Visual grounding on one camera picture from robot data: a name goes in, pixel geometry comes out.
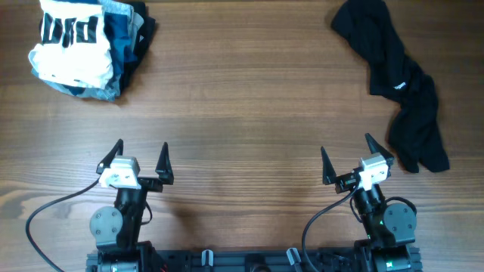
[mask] black fabric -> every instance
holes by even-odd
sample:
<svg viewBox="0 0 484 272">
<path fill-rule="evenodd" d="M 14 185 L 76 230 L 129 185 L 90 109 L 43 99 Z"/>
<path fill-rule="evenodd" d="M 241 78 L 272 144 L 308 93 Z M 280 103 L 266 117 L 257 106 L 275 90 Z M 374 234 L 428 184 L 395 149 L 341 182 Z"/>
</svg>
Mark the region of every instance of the black fabric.
<svg viewBox="0 0 484 272">
<path fill-rule="evenodd" d="M 139 64 L 143 60 L 143 57 L 146 55 L 146 52 L 150 47 L 151 39 L 153 38 L 155 27 L 155 19 L 147 15 L 146 5 L 143 2 L 129 2 L 127 4 L 133 6 L 135 12 L 143 17 L 144 23 L 138 31 L 135 49 L 133 50 L 136 57 L 138 57 L 138 60 L 131 63 L 125 63 L 124 74 L 121 76 L 119 81 L 119 89 L 121 92 L 123 92 L 123 90 L 129 86 L 129 81 L 132 74 L 136 71 Z"/>
<path fill-rule="evenodd" d="M 418 173 L 417 163 L 432 172 L 450 168 L 437 126 L 439 106 L 432 77 L 405 54 L 381 0 L 348 0 L 331 27 L 369 64 L 370 94 L 401 105 L 389 128 L 388 142 L 404 167 Z"/>
</svg>

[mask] black cable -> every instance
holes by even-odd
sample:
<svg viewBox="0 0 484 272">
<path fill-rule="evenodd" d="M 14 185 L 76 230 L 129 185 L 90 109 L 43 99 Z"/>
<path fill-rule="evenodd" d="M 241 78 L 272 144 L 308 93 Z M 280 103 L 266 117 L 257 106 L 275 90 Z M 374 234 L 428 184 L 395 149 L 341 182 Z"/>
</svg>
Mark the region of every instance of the black cable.
<svg viewBox="0 0 484 272">
<path fill-rule="evenodd" d="M 320 217 L 321 215 L 325 214 L 326 212 L 329 212 L 332 208 L 341 205 L 343 202 L 345 202 L 346 200 L 348 200 L 350 197 L 353 197 L 353 195 L 355 194 L 355 192 L 357 190 L 358 189 L 354 189 L 351 193 L 348 193 L 342 199 L 336 201 L 335 203 L 333 203 L 333 204 L 329 205 L 328 207 L 326 207 L 326 208 L 322 209 L 321 211 L 319 211 L 317 214 L 315 214 L 315 216 L 313 216 L 311 218 L 311 220 L 309 220 L 308 224 L 304 228 L 304 231 L 302 232 L 302 253 L 304 254 L 304 257 L 306 257 L 306 260 L 308 261 L 309 266 L 314 271 L 319 272 L 318 269 L 316 269 L 316 267 L 312 264 L 311 260 L 309 260 L 308 252 L 306 251 L 306 235 L 308 233 L 309 227 L 311 227 L 311 224 L 316 219 L 318 219 L 318 217 Z"/>
<path fill-rule="evenodd" d="M 399 201 L 407 204 L 407 206 L 409 206 L 410 209 L 414 211 L 414 214 L 417 215 L 417 207 L 415 206 L 414 203 L 410 202 L 410 200 L 404 199 L 403 197 L 400 197 L 400 196 L 392 196 L 389 199 L 385 200 L 385 203 L 388 203 L 390 201 Z"/>
<path fill-rule="evenodd" d="M 150 222 L 151 222 L 151 219 L 153 219 L 153 212 L 151 212 L 151 208 L 150 208 L 150 206 L 148 205 L 148 202 L 146 202 L 146 209 L 148 209 L 148 211 L 150 212 L 150 220 L 148 220 L 148 221 L 146 221 L 146 222 L 142 222 L 142 223 L 141 223 L 141 226 L 144 226 L 144 225 L 146 225 L 146 224 L 150 223 Z"/>
<path fill-rule="evenodd" d="M 358 220 L 358 222 L 360 222 L 360 223 L 363 223 L 363 221 L 360 219 L 360 217 L 358 216 L 358 214 L 355 212 L 355 208 L 353 208 L 353 198 L 351 198 L 349 200 L 349 207 L 351 208 L 351 212 L 355 216 L 356 220 Z"/>
<path fill-rule="evenodd" d="M 39 253 L 40 257 L 42 257 L 44 259 L 44 261 L 46 261 L 48 264 L 50 264 L 52 266 L 52 268 L 54 268 L 56 271 L 58 272 L 64 272 L 62 269 L 60 269 L 57 265 L 55 265 L 45 254 L 44 252 L 42 252 L 42 250 L 39 248 L 39 246 L 37 246 L 36 242 L 33 240 L 32 238 L 32 235 L 30 234 L 30 222 L 32 221 L 32 219 L 34 218 L 34 216 L 36 216 L 38 213 L 40 213 L 42 210 L 54 205 L 54 204 L 57 204 L 59 202 L 62 202 L 66 199 L 70 199 L 70 198 L 73 198 L 75 196 L 78 196 L 78 195 L 81 195 L 87 191 L 89 191 L 90 189 L 92 189 L 94 186 L 96 186 L 96 184 L 98 184 L 99 182 L 99 178 L 91 185 L 87 186 L 85 189 L 83 190 L 80 190 L 79 192 L 77 193 L 73 193 L 73 194 L 70 194 L 69 196 L 64 196 L 64 197 L 61 197 L 60 199 L 56 199 L 54 201 L 50 201 L 49 203 L 47 204 L 44 204 L 43 206 L 41 206 L 40 208 L 38 208 L 37 210 L 35 210 L 30 216 L 29 218 L 27 219 L 27 222 L 25 223 L 25 233 L 27 235 L 27 238 L 29 239 L 30 243 L 32 244 L 33 248 L 37 251 L 37 253 Z"/>
</svg>

